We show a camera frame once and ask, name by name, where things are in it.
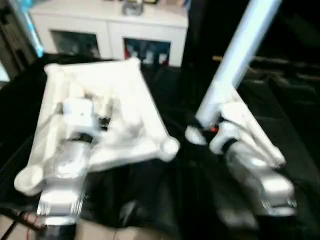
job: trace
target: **white frame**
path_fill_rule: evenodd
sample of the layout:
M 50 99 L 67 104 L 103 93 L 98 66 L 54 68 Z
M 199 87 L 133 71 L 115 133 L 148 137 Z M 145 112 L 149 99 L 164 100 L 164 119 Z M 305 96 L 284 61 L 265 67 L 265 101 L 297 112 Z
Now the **white frame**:
M 108 22 L 112 57 L 125 59 L 124 38 L 170 43 L 169 65 L 180 67 L 185 48 L 187 28 L 163 25 Z
M 121 102 L 120 107 L 116 108 L 117 114 L 110 116 L 107 132 L 94 130 L 94 125 L 91 125 L 91 133 L 96 134 L 99 143 L 87 160 L 89 172 L 155 158 L 169 162 L 177 154 L 180 143 L 168 134 L 137 58 L 71 65 L 52 63 L 45 66 L 44 70 L 48 78 L 29 161 L 14 180 L 14 187 L 18 191 L 33 196 L 42 190 L 47 177 L 43 169 L 45 162 L 54 161 L 52 157 L 61 139 L 68 139 L 75 127 L 86 125 L 86 114 L 57 115 L 57 103 L 76 101 L 76 106 L 75 102 L 72 105 L 78 109 L 79 105 L 83 105 L 79 98 L 83 101 L 87 91 L 103 96 L 99 105 L 104 107 L 110 104 L 110 100 Z M 141 134 L 131 138 L 133 135 L 127 135 L 128 130 L 137 130 Z
M 32 21 L 46 53 L 58 53 L 51 33 L 52 30 L 55 30 L 95 34 L 100 57 L 102 59 L 112 58 L 108 26 L 105 21 L 48 14 L 32 14 Z

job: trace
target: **white robotic arm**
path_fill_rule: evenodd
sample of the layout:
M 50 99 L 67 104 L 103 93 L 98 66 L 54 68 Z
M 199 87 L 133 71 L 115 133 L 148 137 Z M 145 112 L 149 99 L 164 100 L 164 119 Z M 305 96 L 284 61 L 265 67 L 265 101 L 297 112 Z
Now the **white robotic arm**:
M 258 215 L 295 214 L 293 184 L 275 171 L 285 163 L 280 150 L 262 130 L 236 92 L 247 67 L 266 34 L 281 0 L 251 0 L 196 113 L 204 129 L 218 124 L 217 135 L 209 144 L 224 156 L 232 176 L 249 196 Z M 186 138 L 207 145 L 200 131 L 188 126 Z
M 163 124 L 140 72 L 140 61 L 50 64 L 29 162 L 15 188 L 35 195 L 42 190 L 47 161 L 73 133 L 93 136 L 89 172 L 159 158 L 172 160 L 179 142 Z M 63 114 L 57 107 L 62 105 Z M 107 131 L 98 123 L 109 119 Z

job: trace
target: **red wire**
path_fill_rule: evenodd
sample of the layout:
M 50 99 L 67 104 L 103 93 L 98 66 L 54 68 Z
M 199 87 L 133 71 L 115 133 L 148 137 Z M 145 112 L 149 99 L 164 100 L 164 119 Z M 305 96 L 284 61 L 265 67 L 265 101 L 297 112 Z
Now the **red wire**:
M 219 128 L 217 128 L 217 127 L 211 128 L 211 132 L 217 133 L 218 131 L 219 131 Z
M 29 214 L 30 214 L 30 212 L 26 213 L 26 214 L 23 216 L 24 220 L 28 220 Z
M 30 214 L 30 212 L 27 214 L 27 219 L 26 219 L 27 221 L 29 221 L 29 214 Z M 38 220 L 38 216 L 35 216 L 35 220 L 32 224 L 34 225 L 37 220 Z M 30 228 L 28 228 L 26 230 L 26 240 L 29 240 L 29 231 L 30 231 Z

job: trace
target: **cable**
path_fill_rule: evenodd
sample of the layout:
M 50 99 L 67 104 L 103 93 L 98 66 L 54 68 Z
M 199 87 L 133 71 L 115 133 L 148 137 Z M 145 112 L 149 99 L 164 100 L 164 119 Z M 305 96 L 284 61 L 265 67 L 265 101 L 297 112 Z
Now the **cable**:
M 182 132 L 183 134 L 185 133 L 187 127 L 180 125 L 177 121 L 173 120 L 171 117 L 167 116 L 166 114 L 162 114 L 161 117 L 163 118 L 163 120 L 165 122 L 176 127 L 176 129 L 179 130 L 180 132 Z
M 29 221 L 29 215 L 30 215 L 30 212 L 27 213 L 27 219 L 26 219 L 27 221 Z M 36 224 L 37 220 L 38 220 L 38 216 L 35 216 L 35 219 L 32 224 L 33 225 Z M 26 240 L 29 240 L 29 231 L 30 231 L 30 228 L 26 230 L 26 237 L 25 237 Z
M 117 229 L 114 229 L 114 235 L 113 235 L 112 240 L 115 240 L 115 239 L 116 239 L 116 236 L 117 236 Z

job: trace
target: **black cloth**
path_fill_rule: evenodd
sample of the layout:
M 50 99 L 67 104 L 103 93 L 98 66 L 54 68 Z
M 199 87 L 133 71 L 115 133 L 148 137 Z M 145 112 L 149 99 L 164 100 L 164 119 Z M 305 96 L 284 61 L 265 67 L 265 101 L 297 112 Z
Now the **black cloth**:
M 39 195 L 26 197 L 17 192 L 14 179 L 29 159 L 47 79 L 44 66 L 95 61 L 98 60 L 46 54 L 0 90 L 1 207 L 34 212 L 38 206 Z M 220 220 L 216 210 L 223 202 L 247 211 L 246 197 L 217 156 L 207 147 L 188 143 L 184 137 L 187 123 L 211 80 L 210 74 L 173 67 L 142 66 L 141 71 L 168 132 L 180 141 L 181 149 L 170 163 L 151 159 L 90 173 L 81 217 L 116 228 L 155 228 L 181 239 L 233 239 L 233 232 Z M 285 170 L 290 177 L 319 184 L 313 157 L 280 106 L 270 81 L 247 79 L 239 92 L 271 141 L 284 154 Z M 304 232 L 310 232 L 308 239 L 311 239 L 319 231 L 319 224 L 310 195 L 311 190 L 298 187 L 301 226 L 297 221 L 293 226 L 290 219 L 285 219 L 279 229 L 270 229 L 270 223 L 279 220 L 258 219 L 261 228 L 249 234 L 250 237 L 267 239 L 266 236 L 275 237 L 280 233 L 288 236 L 292 232 L 287 231 L 290 226 L 295 230 L 303 227 Z

